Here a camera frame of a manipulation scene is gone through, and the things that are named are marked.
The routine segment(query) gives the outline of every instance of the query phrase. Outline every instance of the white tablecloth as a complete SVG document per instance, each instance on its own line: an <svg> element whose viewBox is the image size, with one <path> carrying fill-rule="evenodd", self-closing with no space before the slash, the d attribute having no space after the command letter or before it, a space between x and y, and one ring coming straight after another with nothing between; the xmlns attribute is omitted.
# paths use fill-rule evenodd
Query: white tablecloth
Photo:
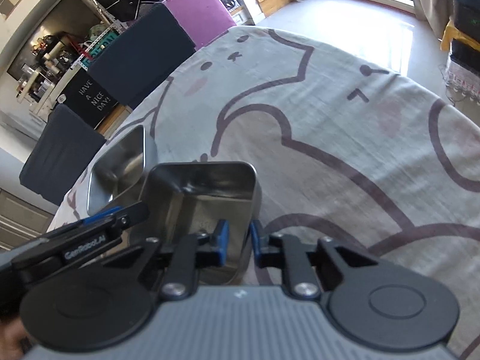
<svg viewBox="0 0 480 360"><path fill-rule="evenodd" d="M446 284L461 305L450 348L480 358L480 130L452 106L328 44L231 28L135 109L51 228L87 216L92 164L140 123L159 162L252 163L267 231L361 244ZM244 280L280 277L250 262Z"/></svg>

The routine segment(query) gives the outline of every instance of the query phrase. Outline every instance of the cartoon print tablecloth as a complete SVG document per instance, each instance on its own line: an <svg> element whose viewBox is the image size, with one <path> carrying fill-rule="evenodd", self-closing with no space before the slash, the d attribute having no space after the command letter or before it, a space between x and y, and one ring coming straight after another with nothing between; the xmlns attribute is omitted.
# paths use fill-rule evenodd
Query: cartoon print tablecloth
<svg viewBox="0 0 480 360"><path fill-rule="evenodd" d="M135 109L65 196L84 218L92 164L143 124L159 162L252 163L269 232L321 235L440 280L461 316L450 348L480 358L480 130L410 79L328 44L235 27ZM278 283L255 269L246 283Z"/></svg>

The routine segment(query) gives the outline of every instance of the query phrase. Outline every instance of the beige cabinet door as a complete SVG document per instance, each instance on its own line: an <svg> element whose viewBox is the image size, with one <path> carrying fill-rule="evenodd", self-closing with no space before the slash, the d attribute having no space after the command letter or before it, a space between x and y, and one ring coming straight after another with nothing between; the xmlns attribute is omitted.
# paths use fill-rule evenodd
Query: beige cabinet door
<svg viewBox="0 0 480 360"><path fill-rule="evenodd" d="M46 232L53 215L0 191L0 248L10 250Z"/></svg>

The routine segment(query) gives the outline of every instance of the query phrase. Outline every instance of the pink chair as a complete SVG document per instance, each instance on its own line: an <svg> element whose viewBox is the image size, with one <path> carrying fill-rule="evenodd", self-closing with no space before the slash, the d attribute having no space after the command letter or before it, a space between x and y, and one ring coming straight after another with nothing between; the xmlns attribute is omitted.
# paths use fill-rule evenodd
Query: pink chair
<svg viewBox="0 0 480 360"><path fill-rule="evenodd" d="M220 0L164 0L162 3L195 43L195 50L236 26Z"/></svg>

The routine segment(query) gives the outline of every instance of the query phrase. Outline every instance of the screw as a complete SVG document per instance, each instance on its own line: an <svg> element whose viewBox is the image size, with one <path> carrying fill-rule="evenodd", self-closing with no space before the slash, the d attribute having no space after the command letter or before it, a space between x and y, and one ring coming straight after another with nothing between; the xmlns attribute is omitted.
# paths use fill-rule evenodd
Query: screw
<svg viewBox="0 0 480 360"><path fill-rule="evenodd" d="M185 290L185 286L181 283L167 283L162 288L163 293L170 296L183 295Z"/></svg>
<svg viewBox="0 0 480 360"><path fill-rule="evenodd" d="M318 292L318 287L312 283L298 283L293 290L304 297L310 297Z"/></svg>

